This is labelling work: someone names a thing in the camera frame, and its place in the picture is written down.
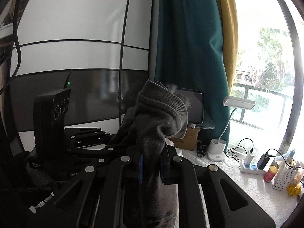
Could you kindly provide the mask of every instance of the red can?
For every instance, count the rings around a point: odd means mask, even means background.
[[[264,175],[264,182],[266,182],[266,183],[271,182],[271,180],[273,179],[273,177],[276,175],[277,172],[278,172],[277,167],[271,165],[269,167],[269,170]]]

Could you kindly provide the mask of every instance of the table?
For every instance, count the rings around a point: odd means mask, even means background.
[[[178,149],[179,155],[193,164],[207,167],[209,164],[219,166],[234,182],[237,183],[280,227],[290,216],[297,205],[297,197],[289,196],[286,191],[279,191],[272,188],[271,183],[265,183],[263,176],[240,172],[237,161],[226,158],[225,161],[214,162],[208,159],[197,157],[196,151]]]

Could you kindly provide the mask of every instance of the teal curtain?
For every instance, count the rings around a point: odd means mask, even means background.
[[[205,110],[215,124],[199,133],[207,145],[229,118],[229,108],[222,105],[228,95],[222,49],[216,0],[159,0],[155,80],[205,93]],[[228,138],[229,127],[222,136]]]

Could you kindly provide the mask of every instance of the power strip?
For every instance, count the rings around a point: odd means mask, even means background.
[[[251,161],[250,165],[245,165],[245,161],[243,159],[240,162],[240,169],[241,172],[256,175],[265,175],[265,173],[267,172],[267,170],[259,170],[257,168],[257,163],[254,161]]]

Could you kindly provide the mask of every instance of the white wall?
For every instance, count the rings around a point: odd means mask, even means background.
[[[152,0],[130,0],[124,45],[149,49]]]
[[[18,27],[19,44],[29,45],[21,47],[17,75],[79,68],[119,69],[126,5],[127,0],[29,0]],[[124,45],[139,48],[123,47],[123,69],[148,70],[151,5],[152,0],[129,2]],[[86,41],[41,42],[67,39]],[[11,74],[17,61],[14,49]],[[114,134],[119,122],[110,119],[74,125],[78,126],[101,127]],[[25,149],[31,151],[34,132],[19,135]]]
[[[19,43],[54,39],[121,42],[127,0],[29,0]]]
[[[26,45],[21,47],[21,59],[17,75],[63,69],[119,69],[120,45],[84,41]],[[13,49],[11,75],[17,62],[17,51]]]

